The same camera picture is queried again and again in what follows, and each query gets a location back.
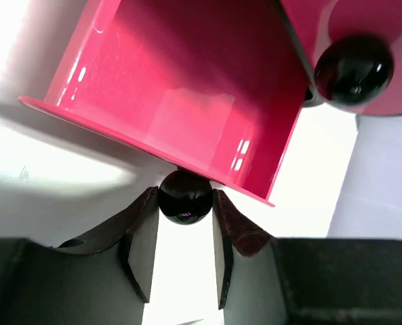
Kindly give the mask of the blue highlighter pen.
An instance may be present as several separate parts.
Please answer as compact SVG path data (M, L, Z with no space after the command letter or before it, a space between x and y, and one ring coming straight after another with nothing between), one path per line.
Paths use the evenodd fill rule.
M199 320L191 320L187 322L182 322L177 325L202 325L204 323L205 319L199 319Z

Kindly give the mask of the pink bottom drawer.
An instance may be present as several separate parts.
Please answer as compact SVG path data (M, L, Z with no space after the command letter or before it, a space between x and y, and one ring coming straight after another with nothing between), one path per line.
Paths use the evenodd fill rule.
M20 101L267 203L308 84L268 1L88 1Z

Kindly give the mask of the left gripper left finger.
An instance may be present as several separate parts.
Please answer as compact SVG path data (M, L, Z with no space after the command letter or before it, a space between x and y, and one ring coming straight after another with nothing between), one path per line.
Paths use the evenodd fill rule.
M57 247L87 272L87 294L98 300L91 324L141 324L150 301L159 226L158 188Z

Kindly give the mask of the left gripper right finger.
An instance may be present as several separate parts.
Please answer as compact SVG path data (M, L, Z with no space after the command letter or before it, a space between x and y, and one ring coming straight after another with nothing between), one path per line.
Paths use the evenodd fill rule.
M231 202L212 192L218 309L224 324L284 324L285 303L273 237Z

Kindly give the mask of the pink drawer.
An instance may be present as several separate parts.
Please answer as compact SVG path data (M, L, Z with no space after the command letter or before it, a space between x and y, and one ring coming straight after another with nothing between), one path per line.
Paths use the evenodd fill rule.
M310 104L402 116L402 1L278 1Z
M88 1L20 101L267 203L308 84L268 1Z

